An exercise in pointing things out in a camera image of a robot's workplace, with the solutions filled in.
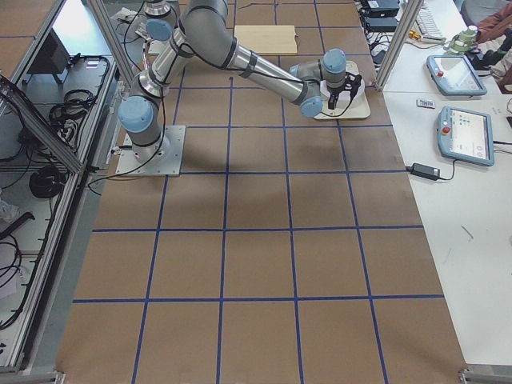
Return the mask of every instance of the black box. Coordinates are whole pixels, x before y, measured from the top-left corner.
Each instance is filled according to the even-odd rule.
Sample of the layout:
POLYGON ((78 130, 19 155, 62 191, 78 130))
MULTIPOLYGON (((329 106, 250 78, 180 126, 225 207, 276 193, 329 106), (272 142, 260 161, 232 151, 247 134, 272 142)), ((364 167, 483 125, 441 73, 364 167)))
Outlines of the black box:
POLYGON ((396 18, 365 18, 368 32, 394 32, 398 22, 396 18))
POLYGON ((27 73, 61 74, 69 60, 70 54, 52 28, 27 73))
POLYGON ((393 18, 398 14, 397 0, 361 0, 361 12, 368 18, 393 18))

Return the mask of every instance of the touchscreen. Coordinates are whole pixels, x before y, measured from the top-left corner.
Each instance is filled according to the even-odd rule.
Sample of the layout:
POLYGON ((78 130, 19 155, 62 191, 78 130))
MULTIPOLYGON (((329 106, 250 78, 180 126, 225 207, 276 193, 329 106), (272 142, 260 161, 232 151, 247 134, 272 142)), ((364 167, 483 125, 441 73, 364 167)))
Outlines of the touchscreen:
POLYGON ((435 58, 442 76, 453 90, 480 90, 476 79, 463 58, 435 58))
POLYGON ((486 118, 460 110, 451 111, 451 151, 474 158, 488 159, 486 118))

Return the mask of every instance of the light blue joint cap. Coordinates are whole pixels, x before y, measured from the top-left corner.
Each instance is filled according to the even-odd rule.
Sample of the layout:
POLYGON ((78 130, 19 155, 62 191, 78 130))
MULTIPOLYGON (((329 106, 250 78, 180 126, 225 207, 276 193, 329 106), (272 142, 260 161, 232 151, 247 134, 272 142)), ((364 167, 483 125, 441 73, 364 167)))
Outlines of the light blue joint cap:
POLYGON ((151 18, 146 22, 146 31, 152 38, 165 42, 173 35, 173 27, 161 19, 151 18))
POLYGON ((298 64, 295 64, 294 66, 290 67, 290 74, 292 76, 297 77, 297 71, 298 71, 298 64))
POLYGON ((153 121, 151 103, 142 96, 130 96, 119 106, 119 120, 128 132, 140 134, 147 130, 153 121))
POLYGON ((320 96, 313 96, 302 102, 301 113, 307 118, 314 118, 317 114, 322 112, 322 108, 322 98, 320 96))
POLYGON ((332 74, 340 74, 345 71, 345 53, 339 48, 334 48, 323 55, 323 65, 332 74))

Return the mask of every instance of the metal base plate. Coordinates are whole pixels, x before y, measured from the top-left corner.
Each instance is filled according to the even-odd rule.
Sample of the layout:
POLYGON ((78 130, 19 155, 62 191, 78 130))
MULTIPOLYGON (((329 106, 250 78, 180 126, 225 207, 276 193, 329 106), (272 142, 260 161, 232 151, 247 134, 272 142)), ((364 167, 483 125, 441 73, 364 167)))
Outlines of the metal base plate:
MULTIPOLYGON (((169 139, 170 147, 167 156, 164 158, 154 158, 143 167, 130 172, 141 165, 136 159, 133 151, 124 150, 119 158, 116 174, 129 172, 126 177, 133 176, 179 176, 182 168, 183 145, 185 144, 185 126, 166 126, 166 136, 169 139)), ((125 136, 123 143, 125 146, 131 146, 131 140, 128 135, 125 136)))

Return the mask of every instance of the person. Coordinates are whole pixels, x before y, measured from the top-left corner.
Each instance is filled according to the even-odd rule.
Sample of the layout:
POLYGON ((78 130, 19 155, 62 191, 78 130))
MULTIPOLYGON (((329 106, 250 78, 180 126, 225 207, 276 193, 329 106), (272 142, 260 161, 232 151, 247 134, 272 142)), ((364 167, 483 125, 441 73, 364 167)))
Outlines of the person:
MULTIPOLYGON (((512 2, 505 4, 498 12, 487 16, 477 24, 478 48, 482 52, 498 50, 505 40, 507 29, 512 26, 512 2)), ((512 50, 508 51, 498 63, 493 65, 491 73, 503 93, 512 93, 512 50)))

